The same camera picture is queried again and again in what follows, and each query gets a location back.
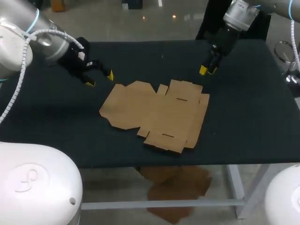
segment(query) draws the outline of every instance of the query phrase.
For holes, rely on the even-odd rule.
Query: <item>metal table frame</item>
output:
[[[246,219],[255,206],[263,199],[265,191],[276,175],[272,164],[260,166],[249,190],[245,193],[237,165],[227,165],[233,199],[226,200],[179,200],[179,201],[139,201],[139,202],[90,202],[83,203],[82,210],[105,209],[134,209],[134,208],[162,208],[162,207],[214,207],[235,206],[238,219]]]

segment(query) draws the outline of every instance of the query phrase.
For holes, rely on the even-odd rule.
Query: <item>white spiral cable wrap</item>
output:
[[[294,55],[295,55],[295,61],[298,66],[298,70],[300,70],[300,60],[299,60],[298,50],[297,50],[296,41],[295,41],[295,21],[294,20],[291,21],[291,40],[292,40],[292,49],[293,49]]]
[[[68,35],[64,32],[58,31],[58,30],[37,30],[37,31],[33,32],[30,36],[36,36],[36,35],[41,34],[41,33],[48,33],[48,34],[52,34],[52,35],[56,35],[56,36],[61,36],[62,38],[66,38],[67,41],[69,41],[69,42],[74,42],[80,49],[84,49],[84,47],[75,38],[73,38],[72,36],[70,36],[70,35]],[[9,113],[11,107],[15,103],[15,100],[17,99],[18,94],[20,92],[20,89],[21,89],[21,86],[22,86],[22,83],[23,83],[23,79],[24,79],[24,76],[25,76],[25,71],[26,71],[27,48],[28,48],[28,45],[29,45],[30,41],[31,41],[30,37],[28,37],[25,41],[25,45],[24,45],[24,48],[23,48],[22,67],[21,67],[19,81],[18,81],[18,84],[17,84],[17,87],[15,89],[15,92],[14,92],[13,96],[11,97],[8,105],[6,106],[6,109],[4,110],[3,114],[0,117],[0,124],[2,123],[2,121],[5,119],[5,117]]]

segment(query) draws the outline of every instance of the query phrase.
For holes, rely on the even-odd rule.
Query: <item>gray floor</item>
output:
[[[201,25],[208,0],[144,0],[143,10],[123,10],[121,0],[68,0],[68,11],[45,13],[74,37],[84,36],[89,41],[149,41],[194,39]],[[273,16],[267,44],[272,50],[281,40],[290,41],[290,21]],[[252,181],[259,165],[241,165],[245,187]],[[278,171],[288,167],[278,165]],[[223,166],[205,166],[211,171],[213,182],[207,196],[230,196]],[[82,170],[84,202],[144,200],[151,183],[133,168]],[[181,220],[181,225],[267,225],[261,203],[253,216],[236,220],[230,207],[195,208],[193,214]],[[167,225],[162,219],[138,210],[96,210],[82,213],[83,225],[157,224]]]

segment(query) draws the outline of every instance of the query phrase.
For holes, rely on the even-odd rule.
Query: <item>robot logo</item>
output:
[[[35,170],[29,170],[29,172],[27,173],[27,179],[24,181],[21,181],[21,183],[24,183],[26,185],[26,187],[24,187],[23,189],[16,189],[16,192],[26,192],[31,190],[32,188],[32,183],[34,181],[36,181],[38,179],[38,173]]]
[[[47,170],[38,164],[23,164],[8,173],[6,186],[10,191],[27,196],[39,195],[49,185]]]

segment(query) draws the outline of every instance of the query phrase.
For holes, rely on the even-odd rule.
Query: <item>black table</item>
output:
[[[149,82],[157,90],[171,79],[204,86],[210,94],[198,144],[181,155],[143,144],[137,129],[113,128],[99,109],[113,83],[98,72],[91,89],[61,67],[35,58],[20,95],[0,126],[3,142],[57,148],[79,168],[144,165],[260,164],[300,161],[300,114],[266,44],[240,41],[214,75],[200,76],[205,41],[93,43],[91,59],[113,68],[118,82]],[[18,77],[3,84],[0,112]]]

